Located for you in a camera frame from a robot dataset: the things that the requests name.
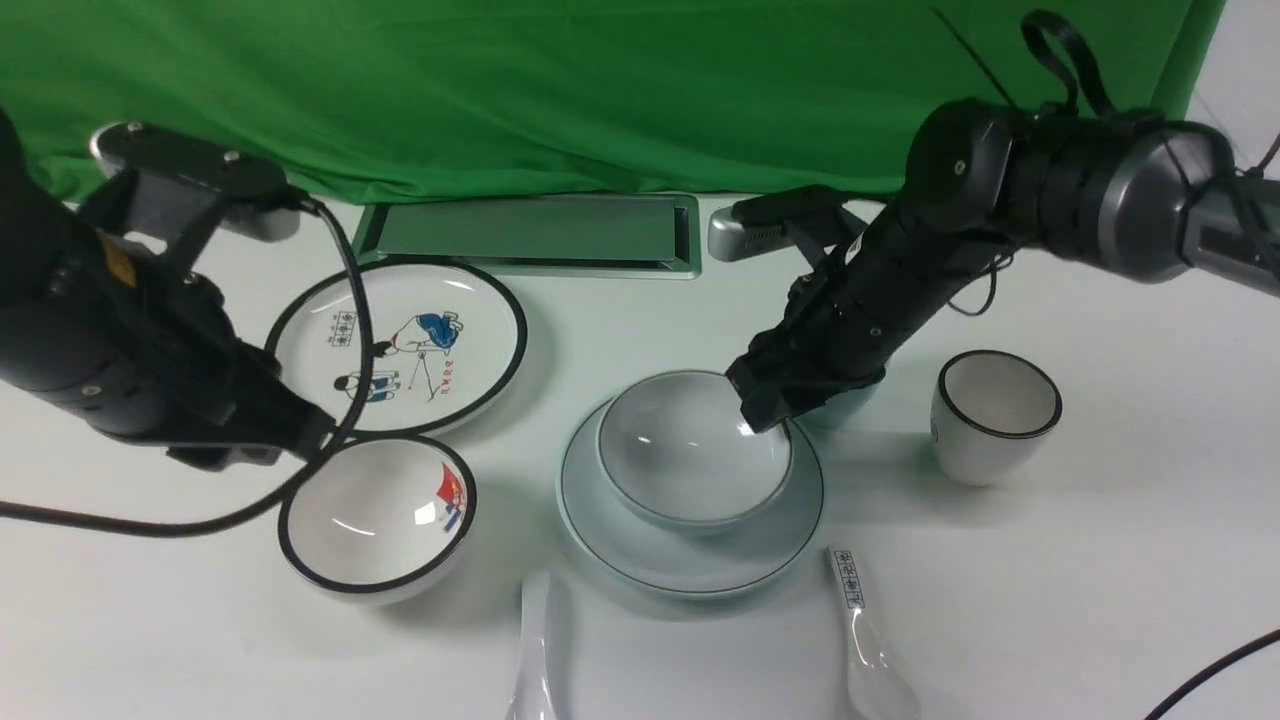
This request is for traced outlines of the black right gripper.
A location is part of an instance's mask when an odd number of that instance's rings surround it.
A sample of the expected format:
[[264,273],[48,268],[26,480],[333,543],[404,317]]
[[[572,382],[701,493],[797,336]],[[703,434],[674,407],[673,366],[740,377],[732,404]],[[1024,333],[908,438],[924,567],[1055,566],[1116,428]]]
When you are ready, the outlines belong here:
[[754,434],[872,386],[952,297],[1016,245],[987,229],[938,229],[895,205],[837,246],[788,293],[726,375]]

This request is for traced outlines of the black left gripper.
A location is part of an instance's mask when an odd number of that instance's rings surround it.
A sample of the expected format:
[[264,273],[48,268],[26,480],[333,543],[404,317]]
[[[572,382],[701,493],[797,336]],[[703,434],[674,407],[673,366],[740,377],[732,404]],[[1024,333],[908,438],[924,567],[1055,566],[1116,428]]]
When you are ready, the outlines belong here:
[[230,206],[212,200],[178,236],[124,232],[137,179],[110,179],[74,213],[40,291],[40,397],[125,445],[188,466],[315,460],[333,418],[288,389],[241,340],[195,260]]

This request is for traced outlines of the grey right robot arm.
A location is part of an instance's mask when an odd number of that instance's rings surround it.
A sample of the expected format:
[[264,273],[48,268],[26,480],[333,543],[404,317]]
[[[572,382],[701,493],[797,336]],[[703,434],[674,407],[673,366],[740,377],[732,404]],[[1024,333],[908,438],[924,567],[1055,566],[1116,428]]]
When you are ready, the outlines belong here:
[[1030,12],[1020,31],[1065,99],[1037,111],[978,97],[936,108],[874,220],[824,184],[730,209],[727,261],[794,246],[810,266],[781,320],[727,370],[754,430],[877,384],[960,290],[1021,249],[1142,284],[1197,269],[1277,293],[1277,182],[1239,169],[1210,126],[1117,109],[1061,15]]

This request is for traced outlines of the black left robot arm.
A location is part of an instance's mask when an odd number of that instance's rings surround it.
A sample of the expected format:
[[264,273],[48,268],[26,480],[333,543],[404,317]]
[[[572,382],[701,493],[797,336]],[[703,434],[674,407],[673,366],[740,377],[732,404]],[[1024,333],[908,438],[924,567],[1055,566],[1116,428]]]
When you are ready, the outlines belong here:
[[3,119],[3,380],[202,470],[316,457],[334,418],[237,334],[195,270],[219,228],[291,237],[301,191],[274,161],[159,126],[105,126],[91,150],[106,179],[68,208]]

